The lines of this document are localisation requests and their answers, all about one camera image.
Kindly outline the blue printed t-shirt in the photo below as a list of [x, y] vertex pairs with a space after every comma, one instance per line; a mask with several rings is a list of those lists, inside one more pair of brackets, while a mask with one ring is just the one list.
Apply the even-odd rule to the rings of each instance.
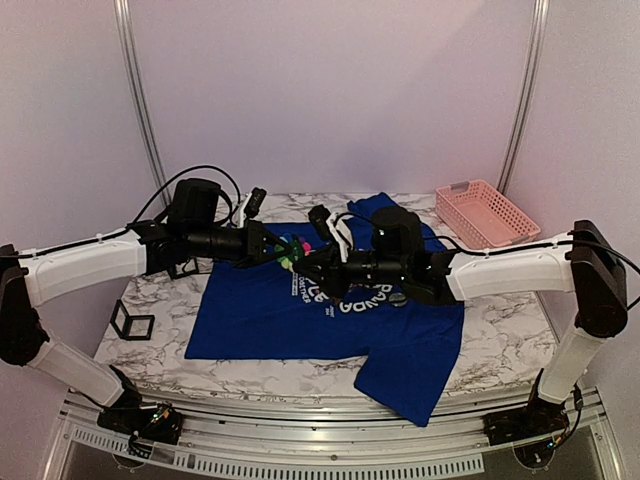
[[424, 427], [457, 361], [465, 308], [410, 300], [397, 287], [355, 288], [338, 304], [311, 280], [269, 262], [248, 270], [214, 266], [185, 358], [366, 360], [355, 388]]

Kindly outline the silver round brooch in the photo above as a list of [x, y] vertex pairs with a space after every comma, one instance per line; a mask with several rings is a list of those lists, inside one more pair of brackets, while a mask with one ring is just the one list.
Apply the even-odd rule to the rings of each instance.
[[396, 308], [400, 308], [407, 304], [407, 297], [403, 293], [395, 292], [389, 296], [389, 303]]

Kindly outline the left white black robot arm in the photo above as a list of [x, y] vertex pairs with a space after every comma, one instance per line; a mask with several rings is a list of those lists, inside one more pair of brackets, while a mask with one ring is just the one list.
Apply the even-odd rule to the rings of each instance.
[[241, 205], [236, 227], [216, 217], [224, 194], [205, 179], [183, 179], [171, 204], [152, 220], [43, 251], [1, 248], [1, 359], [40, 370], [109, 409], [128, 434], [148, 426], [148, 412], [123, 375], [47, 333], [39, 306], [67, 293], [120, 278], [169, 271], [192, 259], [245, 269], [291, 253], [289, 244], [256, 220], [266, 192], [256, 188]]

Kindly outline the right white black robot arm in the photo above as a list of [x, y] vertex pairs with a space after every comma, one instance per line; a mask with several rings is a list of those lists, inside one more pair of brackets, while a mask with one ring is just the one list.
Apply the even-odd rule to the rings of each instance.
[[309, 219], [327, 244], [295, 261], [293, 269], [331, 299], [343, 298], [355, 285], [373, 284], [398, 286], [408, 298], [430, 306], [530, 291], [574, 294], [574, 324], [541, 371], [533, 401], [517, 415], [517, 427], [527, 436], [554, 422], [554, 404], [568, 398], [602, 344], [627, 324], [624, 260], [587, 220], [538, 242], [484, 250], [453, 245], [430, 252], [419, 217], [399, 206], [383, 207], [368, 218], [368, 250], [353, 247], [341, 215], [316, 206]]

